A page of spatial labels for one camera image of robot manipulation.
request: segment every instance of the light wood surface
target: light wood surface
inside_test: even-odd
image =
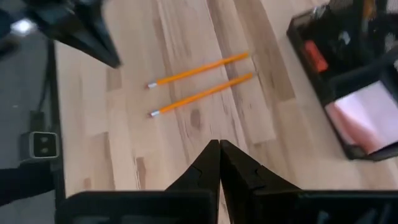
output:
[[[210,139],[228,139],[303,189],[396,189],[397,159],[348,161],[286,37],[316,0],[110,0],[123,66],[57,45],[67,195],[165,189]],[[252,57],[148,90],[158,78],[249,50]],[[253,72],[156,118],[147,113]],[[229,223],[220,206],[220,223]]]

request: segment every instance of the wooden table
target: wooden table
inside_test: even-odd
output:
[[[285,35],[316,0],[112,0],[104,14],[124,65],[57,46],[67,195],[165,189],[210,139],[228,139],[304,189],[396,189],[397,159],[348,161]],[[252,57],[170,85],[173,75]],[[147,113],[226,80],[258,76],[156,118]],[[228,223],[220,207],[220,223]]]

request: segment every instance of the wooden desk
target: wooden desk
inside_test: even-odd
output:
[[[104,14],[124,66],[112,70],[57,46],[67,195],[165,189],[210,139],[230,140],[304,189],[397,188],[396,159],[346,160],[285,35],[293,15],[321,3],[109,1]],[[247,49],[250,59],[144,89]],[[258,77],[154,119],[146,115],[247,72]],[[227,222],[223,206],[220,216]]]

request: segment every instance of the orange pencil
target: orange pencil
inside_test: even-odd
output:
[[[194,102],[194,101],[196,101],[196,100],[199,100],[200,98],[203,98],[203,97],[205,97],[205,96],[211,95],[211,94],[216,93],[216,92],[221,91],[221,90],[224,90],[224,89],[226,89],[226,88],[228,88],[228,87],[230,87],[230,86],[233,86],[233,85],[242,83],[242,82],[244,82],[244,81],[246,81],[246,80],[248,80],[248,79],[250,79],[250,78],[252,78],[252,77],[253,77],[253,74],[252,74],[252,73],[248,73],[248,74],[243,75],[243,76],[241,76],[241,77],[234,78],[234,79],[230,80],[230,81],[227,82],[227,83],[218,85],[218,86],[213,87],[213,88],[211,88],[211,89],[209,89],[209,90],[203,91],[203,92],[201,92],[201,93],[199,93],[199,94],[190,96],[190,97],[185,98],[185,99],[183,99],[183,100],[180,100],[180,101],[178,101],[178,102],[176,102],[176,103],[173,103],[173,104],[171,104],[171,105],[168,105],[168,106],[166,106],[166,107],[163,107],[163,108],[160,109],[160,110],[155,110],[155,111],[151,112],[149,115],[150,115],[151,117],[154,117],[154,116],[157,116],[157,115],[159,115],[159,114],[161,114],[161,113],[166,113],[166,112],[168,112],[168,111],[170,111],[170,110],[172,110],[172,109],[178,108],[179,106],[186,105],[186,104],[188,104],[188,103],[191,103],[191,102]]]
[[[169,82],[172,82],[172,81],[175,81],[175,80],[179,80],[181,78],[189,77],[191,75],[194,75],[194,74],[197,74],[197,73],[200,73],[200,72],[204,72],[204,71],[210,70],[212,68],[216,68],[216,67],[225,65],[227,63],[231,63],[231,62],[234,62],[234,61],[237,61],[237,60],[244,59],[244,58],[246,58],[248,56],[249,56],[249,53],[246,52],[246,53],[243,53],[243,54],[232,56],[230,58],[221,59],[221,60],[219,60],[217,62],[213,62],[213,63],[210,63],[208,65],[204,65],[204,66],[202,66],[200,68],[196,68],[196,69],[193,69],[193,70],[190,70],[190,71],[187,71],[187,72],[179,73],[178,75],[173,75],[171,77],[162,78],[160,80],[157,80],[156,82],[148,84],[146,87],[147,88],[153,88],[153,87],[156,87],[157,85],[162,85],[162,84],[166,84],[166,83],[169,83]]]

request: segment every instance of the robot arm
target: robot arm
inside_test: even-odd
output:
[[[116,68],[121,62],[102,18],[103,0],[30,0],[18,15],[0,10],[0,58],[42,32]]]

